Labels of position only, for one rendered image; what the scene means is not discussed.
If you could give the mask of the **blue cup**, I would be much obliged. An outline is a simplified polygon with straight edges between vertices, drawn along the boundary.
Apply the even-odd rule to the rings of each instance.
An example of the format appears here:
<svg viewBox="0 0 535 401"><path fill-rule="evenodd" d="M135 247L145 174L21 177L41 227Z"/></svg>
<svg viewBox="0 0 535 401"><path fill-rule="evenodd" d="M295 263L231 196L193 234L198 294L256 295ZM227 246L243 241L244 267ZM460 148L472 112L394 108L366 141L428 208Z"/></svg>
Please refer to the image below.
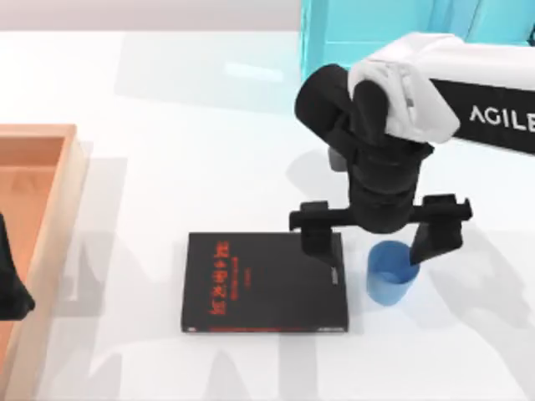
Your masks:
<svg viewBox="0 0 535 401"><path fill-rule="evenodd" d="M410 247L400 241L381 241L369 251L366 290L382 306L393 306L408 292L420 273L419 264L410 263Z"/></svg>

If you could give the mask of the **black book with red print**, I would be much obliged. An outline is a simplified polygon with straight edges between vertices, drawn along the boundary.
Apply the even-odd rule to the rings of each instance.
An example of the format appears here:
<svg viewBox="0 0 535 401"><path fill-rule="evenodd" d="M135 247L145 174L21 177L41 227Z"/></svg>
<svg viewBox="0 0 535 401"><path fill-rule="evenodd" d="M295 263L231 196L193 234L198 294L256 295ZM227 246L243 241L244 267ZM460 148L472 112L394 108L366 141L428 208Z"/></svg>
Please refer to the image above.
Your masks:
<svg viewBox="0 0 535 401"><path fill-rule="evenodd" d="M298 233L191 233L182 332L347 332L340 246L336 234L325 261L303 251Z"/></svg>

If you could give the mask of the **light blue rack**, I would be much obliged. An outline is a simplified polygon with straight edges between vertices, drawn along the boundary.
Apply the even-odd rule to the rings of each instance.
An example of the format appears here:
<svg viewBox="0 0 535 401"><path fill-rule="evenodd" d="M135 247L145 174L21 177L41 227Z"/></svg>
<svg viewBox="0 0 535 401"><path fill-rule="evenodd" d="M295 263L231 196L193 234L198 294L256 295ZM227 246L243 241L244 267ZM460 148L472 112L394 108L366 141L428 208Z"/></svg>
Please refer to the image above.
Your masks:
<svg viewBox="0 0 535 401"><path fill-rule="evenodd" d="M301 76L344 67L411 32L535 45L535 0L302 0Z"/></svg>

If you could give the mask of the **shallow salmon-coloured box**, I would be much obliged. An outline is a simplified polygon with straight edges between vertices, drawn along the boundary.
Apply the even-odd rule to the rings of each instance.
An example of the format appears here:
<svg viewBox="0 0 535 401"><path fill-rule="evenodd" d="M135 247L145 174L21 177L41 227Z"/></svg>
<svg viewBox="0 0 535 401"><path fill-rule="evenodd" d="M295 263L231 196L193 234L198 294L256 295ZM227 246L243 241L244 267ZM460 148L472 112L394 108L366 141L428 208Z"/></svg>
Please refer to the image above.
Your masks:
<svg viewBox="0 0 535 401"><path fill-rule="evenodd" d="M0 283L20 280L36 308L0 322L0 374L40 365L87 171L73 124L0 124Z"/></svg>

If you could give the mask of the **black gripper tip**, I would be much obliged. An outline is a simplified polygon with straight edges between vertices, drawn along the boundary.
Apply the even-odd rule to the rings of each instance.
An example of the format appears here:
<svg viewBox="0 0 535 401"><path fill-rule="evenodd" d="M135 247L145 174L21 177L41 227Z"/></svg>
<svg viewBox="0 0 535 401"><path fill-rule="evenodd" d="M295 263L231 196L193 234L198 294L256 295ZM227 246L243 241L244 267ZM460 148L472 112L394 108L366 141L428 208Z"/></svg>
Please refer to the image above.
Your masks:
<svg viewBox="0 0 535 401"><path fill-rule="evenodd" d="M18 275L0 213L0 321L22 321L35 307L36 302Z"/></svg>

